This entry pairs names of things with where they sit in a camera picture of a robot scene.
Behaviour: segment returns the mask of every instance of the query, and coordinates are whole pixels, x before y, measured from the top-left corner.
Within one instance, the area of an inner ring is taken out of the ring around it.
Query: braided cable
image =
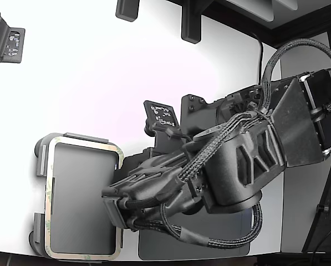
[[[264,71],[264,75],[262,78],[262,88],[263,88],[263,97],[262,101],[259,105],[259,109],[261,107],[265,109],[269,109],[270,102],[271,102],[271,77],[273,69],[280,59],[280,57],[286,53],[287,51],[291,50],[292,48],[298,47],[298,46],[311,46],[318,48],[319,50],[325,52],[325,54],[331,59],[331,50],[324,45],[323,43],[317,42],[315,40],[311,39],[297,39],[293,40],[291,42],[288,42],[287,44],[280,47],[274,55],[270,58],[269,62],[267,63]],[[326,110],[328,112],[331,112],[331,102],[325,106]]]
[[[216,153],[222,143],[242,122],[250,121],[253,116],[250,112],[241,112],[233,115],[227,123],[222,124],[218,135],[209,141],[199,153],[182,169],[178,177],[182,181],[188,181],[196,175],[199,169]]]

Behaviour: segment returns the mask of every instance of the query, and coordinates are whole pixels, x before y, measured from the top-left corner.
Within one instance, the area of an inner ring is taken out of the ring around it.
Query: black bracket
[[[138,17],[139,0],[118,0],[116,17],[133,22]]]
[[[214,0],[184,0],[181,38],[190,43],[201,41],[201,15]],[[138,17],[139,0],[118,0],[116,17],[133,22]]]
[[[201,41],[201,15],[214,0],[184,0],[181,38],[190,43]]]

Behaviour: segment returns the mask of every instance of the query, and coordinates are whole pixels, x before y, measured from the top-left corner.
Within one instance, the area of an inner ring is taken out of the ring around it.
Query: black braided cable
[[[201,151],[182,169],[178,177],[182,181],[188,181],[196,175],[200,168],[216,153],[225,141],[242,122],[252,120],[257,114],[254,112],[241,112],[233,115],[227,123],[222,125],[218,135],[209,141]]]
[[[174,238],[179,239],[180,238],[180,234],[175,231],[175,229],[173,228],[173,225],[170,224],[169,220],[167,219],[167,216],[166,216],[166,204],[165,203],[162,203],[160,205],[160,216],[161,216],[161,219],[163,221],[163,224],[166,227],[166,229],[169,232],[169,234],[171,236],[173,236]]]
[[[331,59],[331,50],[324,45],[323,43],[317,42],[315,40],[311,39],[297,39],[293,40],[291,42],[288,42],[284,46],[280,47],[274,55],[270,58],[269,62],[267,63],[264,71],[264,75],[262,78],[262,88],[263,88],[263,97],[262,101],[259,105],[260,108],[265,108],[266,110],[270,107],[271,102],[271,77],[272,77],[272,71],[280,59],[280,57],[286,53],[287,51],[291,50],[292,48],[298,47],[298,46],[311,46],[318,48],[319,50],[325,52],[325,54]],[[325,106],[325,109],[328,112],[331,112],[331,102]]]
[[[249,234],[247,234],[246,236],[244,236],[242,238],[234,239],[234,240],[209,238],[208,242],[207,242],[207,247],[218,248],[218,249],[233,249],[233,248],[240,248],[248,243],[251,243],[260,234],[260,231],[262,228],[263,219],[262,219],[261,206],[259,203],[256,204],[255,206],[253,206],[253,215],[254,215],[254,223],[253,223],[253,227],[252,227],[251,231],[249,232]],[[169,223],[169,221],[166,217],[164,203],[161,206],[161,216],[162,216],[162,220],[163,220],[163,226],[167,230],[166,233],[168,233],[171,236],[173,236],[174,238],[182,241],[183,239],[180,238],[181,227],[175,226],[175,225]],[[192,234],[197,235],[201,239],[205,238],[194,232]]]
[[[249,234],[235,240],[222,240],[222,239],[210,238],[208,246],[212,248],[220,248],[220,249],[233,249],[233,248],[240,248],[248,243],[251,243],[260,234],[262,228],[263,219],[262,219],[261,206],[259,203],[253,206],[253,215],[254,215],[254,225],[251,231],[249,232]]]

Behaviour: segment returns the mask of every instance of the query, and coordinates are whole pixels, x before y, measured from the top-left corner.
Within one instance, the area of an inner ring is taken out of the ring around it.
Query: black cable
[[[221,104],[219,105],[219,107],[217,108],[217,112],[216,112],[216,126],[219,124],[218,120],[220,118],[220,112],[221,112],[221,108],[223,103],[225,102],[225,98],[222,100]]]
[[[267,63],[263,78],[262,78],[262,88],[263,88],[263,96],[262,100],[259,105],[259,109],[264,108],[266,110],[270,107],[271,102],[271,77],[273,69],[276,63],[279,61],[280,57],[286,53],[287,51],[291,50],[292,48],[298,46],[311,46],[318,48],[319,50],[323,51],[330,59],[331,59],[331,50],[324,45],[323,43],[317,42],[311,39],[297,39],[291,42],[288,42],[284,46],[280,47],[274,55],[270,58],[269,62]],[[331,101],[327,106],[324,106],[326,111],[331,112]]]
[[[177,233],[174,230],[174,228],[170,224],[169,220],[167,219],[167,216],[166,216],[166,204],[165,203],[162,203],[160,205],[160,216],[161,216],[161,219],[163,221],[163,224],[166,227],[166,229],[169,232],[169,234],[172,235],[174,238],[179,239],[180,238],[180,234]]]
[[[314,266],[314,256],[318,250],[318,248],[320,247],[320,245],[322,245],[322,243],[331,235],[331,230],[329,231],[328,234],[326,234],[321,241],[319,241],[318,245],[315,247],[313,253],[312,253],[312,257],[310,258],[310,265]]]
[[[166,217],[166,204],[163,203],[160,206],[160,214],[161,219],[163,221],[163,225],[166,227],[168,234],[173,236],[174,238],[184,242],[184,243],[191,243],[195,245],[202,245],[205,247],[210,248],[218,248],[218,249],[233,249],[233,248],[240,248],[244,245],[251,243],[260,233],[262,228],[262,211],[260,204],[256,204],[253,206],[253,215],[254,215],[254,223],[251,231],[246,236],[239,238],[239,239],[233,239],[233,240],[223,240],[223,239],[215,239],[215,238],[208,238],[205,236],[202,236],[195,232],[190,232],[189,230],[185,230],[185,228],[179,226],[175,226],[169,223],[167,217]],[[181,233],[184,230],[184,233],[187,234],[187,236],[191,236],[190,238],[184,237],[181,238]]]
[[[261,84],[261,75],[262,75],[262,68],[263,68],[263,55],[264,55],[264,45],[263,42],[260,40],[258,35],[251,32],[251,34],[257,39],[260,45],[260,56],[259,56],[259,75],[258,75],[258,84]]]

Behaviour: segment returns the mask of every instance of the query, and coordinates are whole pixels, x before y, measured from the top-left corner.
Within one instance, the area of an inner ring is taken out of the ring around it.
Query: black plastic part
[[[287,167],[323,161],[307,102],[297,78],[276,106],[272,121],[283,145]]]
[[[5,45],[2,63],[21,63],[23,44],[25,40],[25,29],[11,28]]]
[[[181,38],[190,43],[201,40],[201,15],[214,0],[183,0]],[[116,17],[133,22],[138,17],[139,0],[118,0]]]
[[[310,108],[319,109],[331,101],[331,70],[311,73],[305,86],[302,87]],[[314,126],[322,144],[322,150],[329,149],[331,147],[331,113],[321,116],[318,113],[314,118],[316,118],[313,121],[315,121]]]
[[[214,0],[184,0],[182,4],[181,38],[190,43],[201,41],[201,15]]]
[[[194,142],[185,145],[190,156],[198,152],[194,148],[196,142],[201,143],[201,147],[212,139],[213,132],[208,132],[207,139],[194,137]],[[208,213],[233,213],[251,208],[261,199],[261,189],[283,170],[279,144],[267,121],[224,142],[206,162],[199,177],[207,181],[201,190]]]
[[[191,192],[181,189],[184,183],[177,177],[186,162],[181,151],[152,157],[130,171],[128,177],[105,187],[101,195],[113,225],[125,229],[132,228],[136,218],[160,219],[157,206],[177,193],[173,203],[168,203],[168,215],[191,208],[195,204]]]
[[[46,253],[44,247],[44,214],[35,213],[34,223],[36,226],[34,228],[37,231],[32,231],[28,236],[28,241],[36,254],[41,255],[45,258],[50,259],[51,257]]]
[[[293,78],[271,82],[271,107],[275,108]],[[208,104],[202,97],[186,95],[181,99],[180,128],[193,137],[213,126],[228,121],[234,114],[246,111],[249,103],[260,103],[262,87],[254,85]]]
[[[118,0],[116,17],[133,22],[138,17],[139,0]]]
[[[155,136],[154,152],[170,154],[184,144],[185,136],[181,133],[179,123],[171,106],[144,102],[147,120],[144,131],[149,136]]]

